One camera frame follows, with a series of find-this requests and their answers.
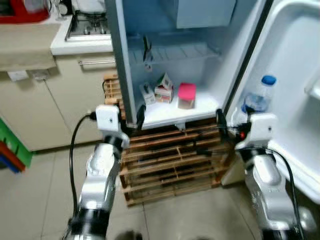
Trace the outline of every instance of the blue bottle cap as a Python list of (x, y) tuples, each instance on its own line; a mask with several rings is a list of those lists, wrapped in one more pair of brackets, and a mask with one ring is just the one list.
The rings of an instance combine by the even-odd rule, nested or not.
[(275, 84), (276, 81), (277, 81), (277, 79), (271, 75), (265, 75), (265, 76), (263, 76), (263, 78), (261, 80), (262, 83), (269, 85), (269, 86), (272, 86), (273, 84)]

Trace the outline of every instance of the pink box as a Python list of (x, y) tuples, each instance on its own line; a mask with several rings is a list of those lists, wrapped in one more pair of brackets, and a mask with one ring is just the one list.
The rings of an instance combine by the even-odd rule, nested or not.
[(193, 83), (181, 83), (178, 90), (178, 108), (193, 109), (195, 107), (197, 87)]

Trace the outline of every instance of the open refrigerator door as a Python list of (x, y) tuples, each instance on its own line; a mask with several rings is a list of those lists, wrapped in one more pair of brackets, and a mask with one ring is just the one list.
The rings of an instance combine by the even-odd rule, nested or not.
[[(320, 204), (320, 102), (310, 94), (320, 68), (320, 2), (278, 0), (273, 3), (247, 68), (227, 112), (229, 125), (252, 87), (265, 75), (277, 82), (268, 112), (279, 121), (268, 147), (284, 155), (295, 185)], [(288, 178), (285, 164), (277, 166)]]

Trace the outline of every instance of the cabinet door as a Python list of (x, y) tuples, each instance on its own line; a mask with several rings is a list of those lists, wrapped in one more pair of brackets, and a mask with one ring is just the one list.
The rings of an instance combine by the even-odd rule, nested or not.
[(44, 81), (12, 82), (0, 72), (0, 103), (1, 118), (30, 151), (70, 144), (71, 132)]
[[(67, 126), (73, 131), (84, 114), (104, 104), (102, 83), (104, 75), (117, 73), (115, 59), (112, 53), (57, 56), (56, 64), (58, 68), (50, 71), (51, 78), (46, 83)], [(76, 142), (101, 138), (97, 123), (86, 120), (77, 133)]]

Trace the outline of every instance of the cabinet handle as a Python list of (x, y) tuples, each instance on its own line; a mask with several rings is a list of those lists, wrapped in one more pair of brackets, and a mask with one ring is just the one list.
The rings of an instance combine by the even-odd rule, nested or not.
[(80, 66), (84, 66), (84, 65), (98, 65), (98, 64), (115, 64), (116, 63), (116, 59), (112, 58), (109, 60), (103, 60), (103, 61), (78, 61), (78, 64)]

